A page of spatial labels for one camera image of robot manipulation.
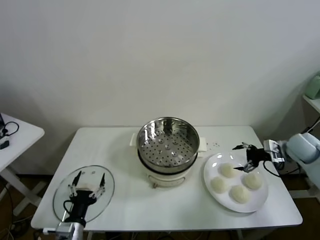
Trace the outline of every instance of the table leg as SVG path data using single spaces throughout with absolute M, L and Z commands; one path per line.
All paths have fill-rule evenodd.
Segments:
M 47 184 L 44 181 L 39 182 L 33 189 L 32 193 L 38 194 Z M 13 210 L 13 215 L 19 216 L 19 214 L 30 204 L 31 202 L 27 197 L 25 197 Z
M 243 238 L 243 240 L 260 240 L 263 237 L 267 236 L 271 232 L 276 230 L 276 228 L 261 228 L 261 229 L 256 229 L 250 232 L 247 236 Z
M 88 232 L 88 236 L 86 237 L 86 240 L 92 240 L 93 235 L 94 235 L 94 232 L 93 231 L 89 231 Z
M 243 239 L 244 239 L 244 236 L 242 235 L 242 231 L 241 231 L 240 229 L 238 229 L 238 230 L 236 231 L 236 234 L 238 235 L 238 239 L 239 239 L 239 240 L 243 240 Z
M 28 198 L 29 202 L 35 205 L 36 207 L 39 205 L 41 201 L 41 197 L 34 194 L 29 188 L 27 188 L 19 178 L 13 174 L 8 169 L 3 169 L 0 173 L 1 177 L 3 177 L 10 185 L 16 188 L 20 193 L 22 193 L 26 198 Z
M 7 183 L 5 186 L 6 186 L 7 189 L 9 189 L 11 185 L 9 183 Z M 0 192 L 0 201 L 4 198 L 4 196 L 7 193 L 7 189 L 6 188 L 4 187 L 2 189 L 2 191 Z
M 291 197 L 293 199 L 316 198 L 320 203 L 320 190 L 309 180 L 309 178 L 305 178 L 305 180 L 310 188 L 308 190 L 291 190 L 289 191 Z

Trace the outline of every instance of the steamed bun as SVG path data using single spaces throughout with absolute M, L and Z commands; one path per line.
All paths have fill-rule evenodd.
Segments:
M 216 176 L 211 180 L 211 187 L 218 194 L 222 194 L 228 190 L 228 184 L 222 177 L 219 176 Z
M 249 202 L 251 195 L 248 189 L 242 185 L 233 186 L 230 190 L 231 197 L 240 204 Z
M 244 184 L 252 190 L 258 190 L 262 186 L 262 179 L 259 177 L 258 174 L 254 172 L 248 173 L 244 178 L 243 178 Z
M 238 175 L 239 171 L 234 169 L 234 165 L 232 163 L 224 163 L 220 167 L 220 171 L 223 176 L 226 178 L 234 178 Z

